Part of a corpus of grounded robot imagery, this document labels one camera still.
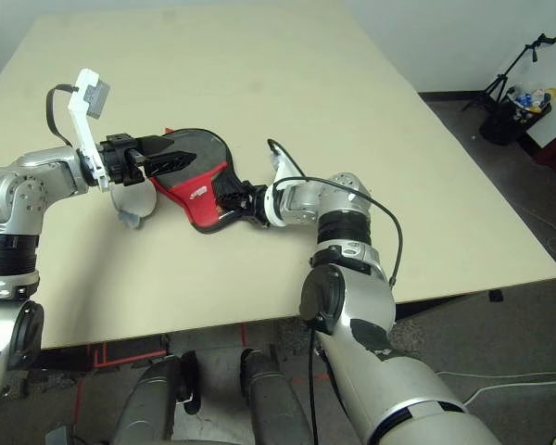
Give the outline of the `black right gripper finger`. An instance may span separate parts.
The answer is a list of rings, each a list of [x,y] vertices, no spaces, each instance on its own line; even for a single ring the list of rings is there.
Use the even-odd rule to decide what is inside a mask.
[[[236,214],[238,217],[248,215],[250,210],[249,196],[222,196],[221,207],[226,213]]]
[[[247,197],[249,195],[249,182],[219,181],[219,193],[221,197]]]

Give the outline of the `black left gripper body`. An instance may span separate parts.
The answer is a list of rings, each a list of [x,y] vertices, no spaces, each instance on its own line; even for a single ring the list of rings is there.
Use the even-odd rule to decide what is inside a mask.
[[[143,156],[138,148],[138,140],[126,133],[108,135],[106,140],[99,144],[99,155],[111,183],[130,186],[145,180],[136,164],[135,155],[139,159]]]

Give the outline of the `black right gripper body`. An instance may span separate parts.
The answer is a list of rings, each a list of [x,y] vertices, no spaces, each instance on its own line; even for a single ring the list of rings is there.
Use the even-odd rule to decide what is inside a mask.
[[[248,223],[259,227],[268,227],[269,221],[265,212],[266,185],[246,184],[246,204],[242,218]]]

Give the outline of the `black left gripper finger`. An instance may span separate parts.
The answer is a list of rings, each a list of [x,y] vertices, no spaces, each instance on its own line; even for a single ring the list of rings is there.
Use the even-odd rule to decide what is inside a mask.
[[[181,171],[189,166],[195,159],[195,153],[184,151],[174,151],[146,156],[143,164],[145,176],[150,178]]]
[[[165,151],[174,141],[163,135],[148,135],[135,139],[137,151]]]

